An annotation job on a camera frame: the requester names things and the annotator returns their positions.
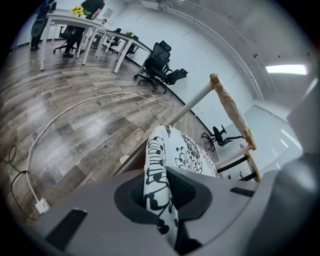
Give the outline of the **white power adapter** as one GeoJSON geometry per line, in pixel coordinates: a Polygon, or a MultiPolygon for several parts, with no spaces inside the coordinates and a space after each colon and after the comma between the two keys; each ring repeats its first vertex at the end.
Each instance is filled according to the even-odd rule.
{"type": "Polygon", "coordinates": [[[51,206],[45,198],[41,198],[35,204],[35,207],[40,215],[46,213],[51,208],[51,206]]]}

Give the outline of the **white table with sunflowers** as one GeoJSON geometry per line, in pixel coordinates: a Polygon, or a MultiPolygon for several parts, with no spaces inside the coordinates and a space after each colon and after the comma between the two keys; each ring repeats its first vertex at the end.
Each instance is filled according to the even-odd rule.
{"type": "Polygon", "coordinates": [[[92,45],[92,42],[95,38],[96,33],[100,29],[100,23],[94,20],[77,17],[76,15],[59,13],[59,12],[49,13],[47,17],[48,17],[48,22],[42,34],[43,38],[42,38],[42,46],[40,50],[40,71],[42,72],[45,70],[45,51],[46,51],[49,29],[52,22],[54,22],[56,25],[71,25],[71,26],[81,27],[85,29],[94,28],[92,37],[84,52],[84,57],[82,60],[82,65],[84,66],[87,62],[90,46],[92,45]]]}

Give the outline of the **brown seat wooden chair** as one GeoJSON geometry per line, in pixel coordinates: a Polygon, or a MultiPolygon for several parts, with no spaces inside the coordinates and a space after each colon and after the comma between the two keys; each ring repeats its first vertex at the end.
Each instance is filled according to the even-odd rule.
{"type": "MultiPolygon", "coordinates": [[[[212,168],[218,167],[218,169],[215,169],[215,173],[222,173],[228,169],[233,168],[234,166],[247,161],[248,165],[252,167],[252,171],[250,175],[247,175],[240,180],[242,181],[249,181],[254,179],[257,183],[261,182],[260,173],[258,171],[257,165],[255,164],[253,158],[251,157],[251,154],[249,153],[250,150],[255,151],[257,149],[256,142],[254,140],[254,136],[247,124],[247,121],[243,117],[242,113],[238,109],[236,102],[234,101],[233,97],[229,94],[227,89],[223,86],[222,82],[220,81],[218,75],[216,73],[210,74],[210,82],[198,93],[196,96],[194,96],[189,103],[187,103],[183,108],[181,108],[178,113],[172,117],[166,125],[162,126],[169,126],[174,125],[178,120],[180,120],[187,112],[189,112],[198,102],[200,102],[209,92],[215,91],[219,97],[219,100],[221,104],[223,105],[223,108],[225,112],[227,113],[229,119],[233,122],[235,127],[240,132],[241,136],[237,137],[238,139],[244,139],[247,143],[245,147],[241,147],[241,150],[238,151],[235,155],[233,155],[231,158],[220,161],[215,164],[213,163],[213,167],[209,167],[210,170],[212,168]],[[234,159],[240,157],[241,155],[244,155],[242,158],[233,161],[234,159]]],[[[143,142],[133,153],[130,155],[122,164],[120,169],[118,170],[118,173],[125,173],[137,169],[142,169],[145,163],[146,159],[146,148],[147,148],[147,142],[143,142]]],[[[186,142],[187,145],[190,146],[190,156],[191,158],[195,158],[196,156],[200,156],[200,151],[203,150],[202,147],[199,146],[198,151],[195,150],[195,146],[191,144],[191,142],[186,142]]],[[[181,168],[182,166],[185,167],[192,167],[191,171],[197,171],[200,170],[200,165],[196,164],[196,160],[183,160],[182,156],[179,156],[179,165],[178,167],[181,168]]]]}

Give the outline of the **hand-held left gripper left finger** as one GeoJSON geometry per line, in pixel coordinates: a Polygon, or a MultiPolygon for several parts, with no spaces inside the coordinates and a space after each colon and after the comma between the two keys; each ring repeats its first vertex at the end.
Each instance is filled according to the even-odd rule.
{"type": "Polygon", "coordinates": [[[169,168],[177,245],[144,207],[141,170],[91,183],[44,213],[35,232],[63,256],[243,256],[260,220],[260,187],[169,168]]]}

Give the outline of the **large black office chair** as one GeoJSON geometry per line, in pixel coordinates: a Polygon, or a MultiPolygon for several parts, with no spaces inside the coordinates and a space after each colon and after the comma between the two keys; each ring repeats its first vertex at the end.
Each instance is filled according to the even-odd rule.
{"type": "Polygon", "coordinates": [[[156,90],[159,85],[157,78],[163,79],[167,75],[167,72],[171,70],[168,66],[171,50],[172,47],[164,40],[156,42],[149,57],[145,60],[142,70],[133,79],[136,80],[140,77],[142,80],[138,84],[147,82],[156,90]]]}

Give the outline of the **long white desk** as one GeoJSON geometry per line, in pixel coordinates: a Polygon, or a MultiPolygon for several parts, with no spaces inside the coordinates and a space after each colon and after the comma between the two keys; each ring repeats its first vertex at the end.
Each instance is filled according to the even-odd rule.
{"type": "Polygon", "coordinates": [[[120,48],[119,54],[116,57],[116,65],[115,68],[113,70],[113,72],[115,74],[118,73],[123,60],[125,59],[126,53],[129,51],[129,48],[131,46],[135,46],[138,47],[142,50],[144,50],[145,52],[148,53],[148,56],[144,59],[146,60],[152,53],[152,49],[150,49],[148,46],[146,46],[145,44],[143,44],[142,42],[140,42],[139,40],[134,39],[133,36],[129,36],[120,32],[116,32],[116,31],[112,31],[112,30],[107,30],[105,28],[100,28],[98,31],[98,33],[100,33],[102,35],[102,38],[98,44],[97,50],[95,51],[95,57],[98,58],[100,56],[100,53],[102,52],[102,46],[103,43],[105,42],[105,40],[107,39],[107,37],[111,37],[109,43],[106,45],[106,49],[108,50],[109,47],[111,46],[111,42],[112,40],[117,37],[120,40],[123,41],[123,45],[120,48]]]}

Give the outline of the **black white floral fabric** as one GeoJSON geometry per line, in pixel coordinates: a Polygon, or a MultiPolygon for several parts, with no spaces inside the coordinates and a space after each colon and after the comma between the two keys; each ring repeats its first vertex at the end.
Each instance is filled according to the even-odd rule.
{"type": "Polygon", "coordinates": [[[143,203],[149,212],[158,216],[158,231],[171,246],[175,246],[179,214],[173,201],[173,185],[168,180],[167,168],[179,168],[215,178],[219,174],[208,153],[171,125],[160,124],[153,130],[145,153],[143,203]]]}

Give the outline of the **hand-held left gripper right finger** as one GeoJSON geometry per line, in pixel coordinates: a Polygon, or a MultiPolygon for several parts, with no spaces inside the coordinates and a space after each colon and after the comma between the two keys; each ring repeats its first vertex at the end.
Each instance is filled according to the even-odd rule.
{"type": "Polygon", "coordinates": [[[309,235],[320,223],[320,79],[288,115],[302,155],[275,176],[259,236],[309,235]]]}

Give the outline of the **reclined black office chair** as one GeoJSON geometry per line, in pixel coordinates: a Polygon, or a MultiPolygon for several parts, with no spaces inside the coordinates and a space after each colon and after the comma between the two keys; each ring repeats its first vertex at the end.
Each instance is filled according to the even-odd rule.
{"type": "Polygon", "coordinates": [[[181,68],[172,71],[169,74],[164,73],[163,71],[155,72],[155,84],[153,85],[153,91],[155,91],[159,86],[164,89],[164,93],[167,93],[168,86],[174,85],[178,80],[186,78],[188,72],[181,68]]]}

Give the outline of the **yellow sunflower bouquet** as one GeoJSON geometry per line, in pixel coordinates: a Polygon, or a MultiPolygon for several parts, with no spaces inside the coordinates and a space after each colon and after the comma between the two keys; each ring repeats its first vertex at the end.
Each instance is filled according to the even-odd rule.
{"type": "Polygon", "coordinates": [[[86,9],[84,9],[82,6],[80,5],[75,5],[74,7],[70,8],[68,10],[68,12],[71,15],[74,15],[76,17],[86,17],[86,16],[90,16],[92,13],[86,9]]]}

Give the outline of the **rectangular ceiling light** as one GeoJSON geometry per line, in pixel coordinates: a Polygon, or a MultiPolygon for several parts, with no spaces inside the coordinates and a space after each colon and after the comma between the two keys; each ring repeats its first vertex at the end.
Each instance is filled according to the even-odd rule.
{"type": "Polygon", "coordinates": [[[265,67],[269,74],[294,74],[307,75],[308,70],[303,64],[283,64],[271,65],[265,67]]]}

